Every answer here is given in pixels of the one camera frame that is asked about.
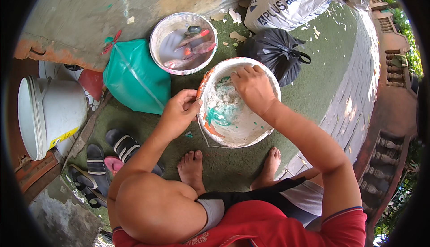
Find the yellow label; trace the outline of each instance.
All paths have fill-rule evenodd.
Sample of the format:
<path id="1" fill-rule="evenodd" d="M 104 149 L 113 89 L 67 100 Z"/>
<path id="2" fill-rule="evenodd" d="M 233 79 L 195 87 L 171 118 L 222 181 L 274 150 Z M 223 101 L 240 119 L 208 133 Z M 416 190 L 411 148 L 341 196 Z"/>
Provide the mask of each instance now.
<path id="1" fill-rule="evenodd" d="M 59 136 L 58 138 L 52 140 L 51 144 L 49 145 L 49 148 L 51 149 L 52 147 L 56 146 L 58 143 L 64 141 L 68 137 L 72 136 L 73 134 L 75 134 L 78 131 L 78 129 L 79 129 L 79 127 L 76 127 L 74 129 L 70 130 L 69 132 L 66 132 L 63 135 Z"/>

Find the slipper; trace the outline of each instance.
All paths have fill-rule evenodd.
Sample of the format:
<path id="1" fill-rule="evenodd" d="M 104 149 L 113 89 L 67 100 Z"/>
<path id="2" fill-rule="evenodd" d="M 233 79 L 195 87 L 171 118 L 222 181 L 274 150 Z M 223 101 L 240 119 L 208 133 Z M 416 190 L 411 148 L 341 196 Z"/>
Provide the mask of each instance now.
<path id="1" fill-rule="evenodd" d="M 140 148 L 140 144 L 136 140 L 118 129 L 112 129 L 106 133 L 106 142 L 114 148 L 123 163 L 126 163 Z M 158 161 L 151 172 L 163 176 L 164 166 Z"/>
<path id="2" fill-rule="evenodd" d="M 70 179 L 72 179 L 75 183 L 81 182 L 89 188 L 97 188 L 97 182 L 94 180 L 94 178 L 86 171 L 81 170 L 75 164 L 70 164 L 67 167 L 67 174 L 69 175 Z"/>
<path id="3" fill-rule="evenodd" d="M 116 173 L 124 166 L 124 163 L 118 157 L 110 155 L 105 157 L 105 166 L 115 176 Z"/>
<path id="4" fill-rule="evenodd" d="M 108 200 L 106 199 L 106 197 L 102 196 L 102 194 L 96 192 L 94 189 L 91 189 L 85 185 L 76 185 L 76 188 L 81 191 L 81 193 L 85 196 L 90 207 L 94 209 L 98 209 L 101 206 L 106 208 L 108 207 Z"/>
<path id="5" fill-rule="evenodd" d="M 95 144 L 88 145 L 86 149 L 86 163 L 88 174 L 91 175 L 97 183 L 97 189 L 105 197 L 108 196 L 110 177 L 106 173 L 105 163 L 103 162 L 103 150 Z"/>

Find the green plastic bag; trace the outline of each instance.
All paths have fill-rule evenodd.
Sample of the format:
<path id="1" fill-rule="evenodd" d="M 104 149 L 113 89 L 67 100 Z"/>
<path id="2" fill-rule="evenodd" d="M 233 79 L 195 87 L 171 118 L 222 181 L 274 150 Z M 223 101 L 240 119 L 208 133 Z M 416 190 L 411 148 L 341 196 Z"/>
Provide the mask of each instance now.
<path id="1" fill-rule="evenodd" d="M 170 75 L 155 64 L 145 39 L 117 42 L 103 80 L 119 102 L 135 111 L 160 115 L 171 97 Z"/>

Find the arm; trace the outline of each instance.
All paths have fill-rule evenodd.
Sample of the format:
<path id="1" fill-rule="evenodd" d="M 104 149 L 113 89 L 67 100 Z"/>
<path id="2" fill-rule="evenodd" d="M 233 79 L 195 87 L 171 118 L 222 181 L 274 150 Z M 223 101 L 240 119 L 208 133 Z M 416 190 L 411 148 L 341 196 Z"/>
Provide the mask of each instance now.
<path id="1" fill-rule="evenodd" d="M 343 150 L 314 122 L 282 104 L 260 67 L 238 68 L 231 78 L 248 107 L 294 143 L 321 172 L 324 183 L 323 219 L 362 205 L 352 165 Z"/>
<path id="2" fill-rule="evenodd" d="M 203 103 L 196 99 L 197 90 L 184 89 L 167 102 L 160 121 L 135 155 L 115 175 L 108 198 L 115 201 L 122 182 L 132 175 L 151 172 L 164 149 L 194 120 Z"/>

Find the tiled pavement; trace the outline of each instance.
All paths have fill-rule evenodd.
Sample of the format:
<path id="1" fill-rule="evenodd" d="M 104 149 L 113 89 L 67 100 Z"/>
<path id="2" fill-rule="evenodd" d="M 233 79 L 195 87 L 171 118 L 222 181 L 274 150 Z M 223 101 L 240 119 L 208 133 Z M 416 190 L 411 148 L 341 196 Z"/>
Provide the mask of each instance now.
<path id="1" fill-rule="evenodd" d="M 366 137 L 379 79 L 378 37 L 371 14 L 356 12 L 356 17 L 356 41 L 348 69 L 320 123 L 351 162 L 356 160 Z M 311 167 L 298 152 L 277 179 L 293 177 Z"/>

